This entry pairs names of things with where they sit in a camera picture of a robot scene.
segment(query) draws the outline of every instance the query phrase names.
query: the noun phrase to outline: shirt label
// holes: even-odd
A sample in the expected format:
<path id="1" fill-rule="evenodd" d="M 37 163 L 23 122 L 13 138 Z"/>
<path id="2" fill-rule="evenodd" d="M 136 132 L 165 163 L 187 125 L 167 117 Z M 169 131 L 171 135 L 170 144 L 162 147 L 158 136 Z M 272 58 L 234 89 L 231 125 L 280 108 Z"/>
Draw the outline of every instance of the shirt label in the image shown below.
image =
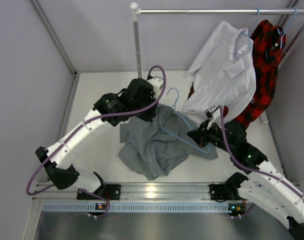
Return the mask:
<path id="1" fill-rule="evenodd" d="M 237 51 L 239 54 L 243 53 L 245 50 L 247 50 L 248 46 L 244 45 L 239 51 Z"/>

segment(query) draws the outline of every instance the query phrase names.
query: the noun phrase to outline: crumpled gray garment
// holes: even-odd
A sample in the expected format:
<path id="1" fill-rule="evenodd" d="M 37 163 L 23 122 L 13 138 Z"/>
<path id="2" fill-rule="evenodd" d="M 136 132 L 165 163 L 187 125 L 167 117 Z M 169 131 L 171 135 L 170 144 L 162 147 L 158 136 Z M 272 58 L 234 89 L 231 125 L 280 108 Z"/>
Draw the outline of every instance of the crumpled gray garment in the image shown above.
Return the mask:
<path id="1" fill-rule="evenodd" d="M 186 121 L 196 129 L 194 122 Z M 186 160 L 189 154 L 213 160 L 218 157 L 216 148 L 200 148 L 204 153 L 158 127 L 179 136 L 190 144 L 198 145 L 187 135 L 190 131 L 187 123 L 173 109 L 159 104 L 156 117 L 152 122 L 145 122 L 138 117 L 130 118 L 127 124 L 120 125 L 120 142 L 126 143 L 118 156 L 132 171 L 143 174 L 148 180 L 167 176 L 176 166 Z"/>

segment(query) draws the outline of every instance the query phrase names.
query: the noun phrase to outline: hanging white shirt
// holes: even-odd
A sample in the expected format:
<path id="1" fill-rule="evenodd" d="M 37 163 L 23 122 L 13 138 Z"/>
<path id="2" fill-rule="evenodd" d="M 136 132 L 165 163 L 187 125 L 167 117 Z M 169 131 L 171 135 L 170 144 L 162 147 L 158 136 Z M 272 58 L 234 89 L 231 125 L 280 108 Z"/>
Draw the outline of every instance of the hanging white shirt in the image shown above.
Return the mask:
<path id="1" fill-rule="evenodd" d="M 200 124 L 209 108 L 221 105 L 228 107 L 226 122 L 237 117 L 256 91 L 252 49 L 247 28 L 236 29 L 222 21 L 186 73 L 194 83 L 194 93 L 182 113 Z"/>

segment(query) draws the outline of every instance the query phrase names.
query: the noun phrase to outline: plaid flannel shirt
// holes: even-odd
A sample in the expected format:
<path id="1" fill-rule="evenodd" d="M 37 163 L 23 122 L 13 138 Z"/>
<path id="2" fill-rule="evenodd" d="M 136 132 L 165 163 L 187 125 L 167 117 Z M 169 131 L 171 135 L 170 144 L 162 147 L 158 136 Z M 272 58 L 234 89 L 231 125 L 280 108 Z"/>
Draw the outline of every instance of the plaid flannel shirt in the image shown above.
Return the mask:
<path id="1" fill-rule="evenodd" d="M 264 110 L 271 104 L 278 77 L 278 66 L 282 59 L 282 51 L 286 44 L 286 36 L 282 38 L 283 29 L 279 26 L 273 26 L 268 20 L 260 22 L 256 27 L 251 39 L 253 43 L 253 66 L 256 75 L 256 91 L 252 101 L 248 106 L 235 118 L 248 128 L 251 122 L 257 119 Z M 188 98 L 194 93 L 192 85 Z M 224 116 L 228 114 L 229 109 L 224 107 Z"/>

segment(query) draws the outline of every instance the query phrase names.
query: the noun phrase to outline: metal rod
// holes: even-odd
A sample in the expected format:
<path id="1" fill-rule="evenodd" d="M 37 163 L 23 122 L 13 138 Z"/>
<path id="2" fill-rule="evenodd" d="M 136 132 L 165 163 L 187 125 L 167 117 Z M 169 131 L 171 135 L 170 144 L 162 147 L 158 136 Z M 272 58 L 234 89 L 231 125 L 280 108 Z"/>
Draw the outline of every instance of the metal rod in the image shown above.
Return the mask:
<path id="1" fill-rule="evenodd" d="M 134 29 L 137 76 L 139 78 L 143 78 L 141 50 L 140 50 L 139 22 L 138 21 L 133 22 L 133 29 Z"/>
<path id="2" fill-rule="evenodd" d="M 76 96 L 79 80 L 80 80 L 80 74 L 78 73 L 73 78 L 73 82 L 72 82 L 70 91 L 67 96 L 66 104 L 64 107 L 64 113 L 63 113 L 63 116 L 62 116 L 62 119 L 60 122 L 57 136 L 56 136 L 57 140 L 60 140 L 61 138 L 63 138 L 67 132 L 68 123 L 69 123 L 69 119 L 70 119 L 70 115 L 71 115 L 71 111 L 72 111 L 74 98 Z"/>
<path id="3" fill-rule="evenodd" d="M 287 9 L 291 9 L 293 8 L 294 6 L 297 5 L 299 0 L 291 0 L 288 5 L 287 5 Z M 284 27 L 286 21 L 288 20 L 289 18 L 289 15 L 282 15 L 281 18 L 279 19 L 278 23 L 276 24 L 277 26 L 280 26 L 280 27 Z"/>
<path id="4" fill-rule="evenodd" d="M 59 38 L 58 38 L 57 34 L 53 30 L 53 27 L 51 26 L 50 21 L 48 20 L 45 12 L 43 11 L 40 3 L 38 2 L 38 0 L 30 0 L 30 3 L 32 5 L 32 7 L 34 8 L 34 10 L 36 11 L 36 13 L 38 14 L 38 16 L 40 17 L 41 22 L 43 23 L 46 31 L 48 32 L 50 38 L 52 39 L 54 45 L 56 46 L 57 50 L 59 51 L 60 55 L 62 56 L 65 64 L 68 67 L 68 69 L 70 70 L 72 75 L 75 77 L 77 72 L 76 72 L 75 68 L 73 67 L 73 65 L 72 65 L 66 51 L 64 50 L 61 42 L 59 41 Z"/>
<path id="5" fill-rule="evenodd" d="M 296 33 L 295 37 L 293 38 L 293 40 L 291 41 L 291 43 L 289 44 L 289 46 L 287 47 L 287 49 L 285 50 L 285 52 L 283 53 L 282 56 L 282 60 L 279 64 L 279 68 L 282 67 L 283 63 L 285 62 L 285 60 L 289 57 L 291 50 L 293 49 L 293 47 L 296 45 L 297 40 L 300 36 L 302 36 L 302 33 L 304 32 L 304 23 L 302 24 L 302 26 L 300 27 L 300 29 L 298 30 L 298 32 Z"/>
<path id="6" fill-rule="evenodd" d="M 206 9 L 206 10 L 139 10 L 139 14 L 205 14 L 205 15 L 219 15 L 219 14 L 249 14 L 257 15 L 257 9 Z M 262 9 L 260 15 L 293 15 L 295 9 Z M 297 15 L 304 15 L 304 9 L 298 9 Z"/>

